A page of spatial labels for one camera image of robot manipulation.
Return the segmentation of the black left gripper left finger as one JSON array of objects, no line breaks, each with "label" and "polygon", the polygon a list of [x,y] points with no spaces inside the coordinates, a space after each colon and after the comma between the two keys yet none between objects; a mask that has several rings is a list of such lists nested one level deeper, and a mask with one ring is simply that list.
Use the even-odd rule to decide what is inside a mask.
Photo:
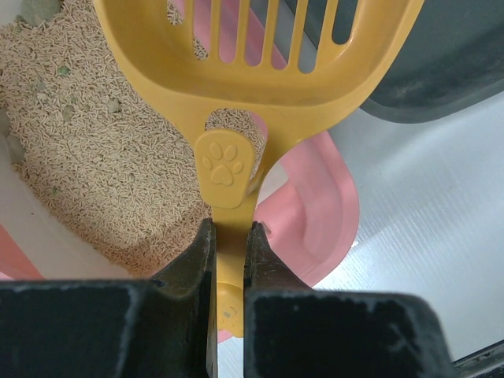
[{"label": "black left gripper left finger", "polygon": [[151,278],[1,284],[4,377],[214,377],[216,231]]}]

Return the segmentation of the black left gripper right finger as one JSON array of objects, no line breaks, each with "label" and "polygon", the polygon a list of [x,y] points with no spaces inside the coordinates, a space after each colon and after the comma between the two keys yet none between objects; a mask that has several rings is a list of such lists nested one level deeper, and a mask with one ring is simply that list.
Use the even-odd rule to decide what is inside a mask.
[{"label": "black left gripper right finger", "polygon": [[454,377],[430,305],[414,295],[303,283],[254,223],[246,246],[246,377]]}]

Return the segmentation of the pink litter box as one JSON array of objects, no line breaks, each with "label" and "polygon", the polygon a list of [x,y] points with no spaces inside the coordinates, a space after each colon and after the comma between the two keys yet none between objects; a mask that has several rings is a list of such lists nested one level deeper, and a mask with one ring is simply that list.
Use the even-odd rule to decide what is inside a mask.
[{"label": "pink litter box", "polygon": [[[94,6],[96,1],[89,2]],[[168,6],[167,17],[170,23],[180,24],[186,1],[164,2]],[[209,4],[212,1],[193,2],[197,6],[193,52],[196,58],[205,60],[209,55]],[[220,44],[220,57],[230,62],[235,54],[238,4],[241,1],[219,2],[224,15],[224,39]],[[250,16],[251,30],[246,39],[246,61],[256,65],[261,59],[266,20],[258,19],[251,4]],[[288,57],[284,57],[278,49],[275,35],[273,64],[281,69],[287,61]],[[162,116],[140,95],[139,97]],[[198,184],[196,165],[195,178]],[[203,201],[199,184],[198,193]],[[212,210],[209,206],[208,208],[208,217],[212,218]],[[305,284],[313,286],[324,279],[347,255],[357,233],[358,218],[358,193],[354,181],[327,129],[291,148],[265,175],[258,190],[252,223],[259,222],[263,225],[275,254]],[[229,332],[218,329],[219,340],[231,337],[233,335]]]}]

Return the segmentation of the yellow litter scoop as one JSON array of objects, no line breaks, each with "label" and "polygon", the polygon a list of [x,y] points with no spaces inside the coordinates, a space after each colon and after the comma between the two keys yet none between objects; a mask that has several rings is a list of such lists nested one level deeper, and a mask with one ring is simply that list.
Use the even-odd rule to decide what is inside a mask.
[{"label": "yellow litter scoop", "polygon": [[273,64],[280,4],[268,4],[261,59],[246,61],[250,4],[238,4],[235,54],[220,56],[222,4],[209,4],[209,55],[193,52],[197,6],[183,4],[171,24],[164,1],[96,1],[106,41],[132,87],[190,143],[199,191],[217,228],[217,327],[244,335],[246,239],[265,175],[291,148],[358,108],[374,91],[406,41],[420,1],[360,1],[349,39],[332,38],[338,2],[329,1],[316,63],[298,63],[308,4],[295,11],[285,67]]}]

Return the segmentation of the dark grey plastic tray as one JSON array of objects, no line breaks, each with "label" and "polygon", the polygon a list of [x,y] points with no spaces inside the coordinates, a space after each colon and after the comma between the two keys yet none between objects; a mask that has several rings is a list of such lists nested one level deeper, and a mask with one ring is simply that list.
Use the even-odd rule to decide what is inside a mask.
[{"label": "dark grey plastic tray", "polygon": [[418,124],[503,91],[503,3],[426,1],[402,49],[361,105],[368,114]]}]

